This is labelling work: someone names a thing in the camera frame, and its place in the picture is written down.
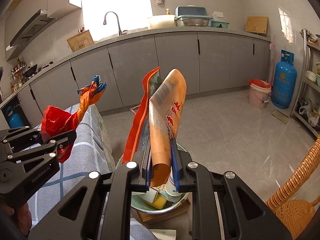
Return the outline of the person's left hand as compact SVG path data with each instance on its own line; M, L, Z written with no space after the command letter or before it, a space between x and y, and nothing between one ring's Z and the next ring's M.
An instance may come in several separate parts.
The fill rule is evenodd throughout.
M13 209L11 207L8 207L3 200L1 200L1 208L3 211L9 215L13 216L16 215L16 224L21 233L23 233L25 236L28 235L29 230L32 227L32 218L31 218L31 212L29 211L29 205L28 203L25 203L24 205Z

